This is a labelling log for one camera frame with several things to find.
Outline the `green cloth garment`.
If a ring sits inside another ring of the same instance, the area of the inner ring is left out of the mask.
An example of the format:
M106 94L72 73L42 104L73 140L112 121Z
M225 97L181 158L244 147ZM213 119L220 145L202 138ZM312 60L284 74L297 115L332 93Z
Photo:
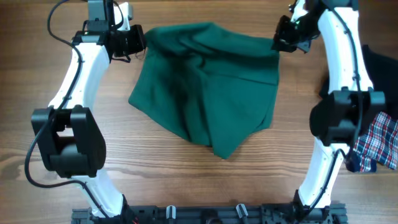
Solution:
M212 22L156 27L129 104L223 159L272 124L279 53Z

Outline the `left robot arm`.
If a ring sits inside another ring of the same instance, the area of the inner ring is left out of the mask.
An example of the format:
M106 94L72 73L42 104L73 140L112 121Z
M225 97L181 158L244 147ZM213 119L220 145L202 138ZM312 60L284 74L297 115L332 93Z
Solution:
M72 58L63 83L47 107L32 113L44 167L76 185L90 207L74 210L73 223L137 223L125 196L104 169L106 143L92 110L103 75L112 61L130 62L146 49L140 25L131 25L128 2L88 1L88 18L67 42Z

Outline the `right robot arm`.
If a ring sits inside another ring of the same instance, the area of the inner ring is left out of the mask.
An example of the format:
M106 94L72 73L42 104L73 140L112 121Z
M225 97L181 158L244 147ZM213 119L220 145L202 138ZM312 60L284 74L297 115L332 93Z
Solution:
M308 52L314 39L325 44L328 92L310 112L313 154L301 186L287 205L274 211L287 223L341 223L341 205L331 192L342 165L354 166L354 145L384 109L365 67L356 1L295 1L277 25L272 48Z

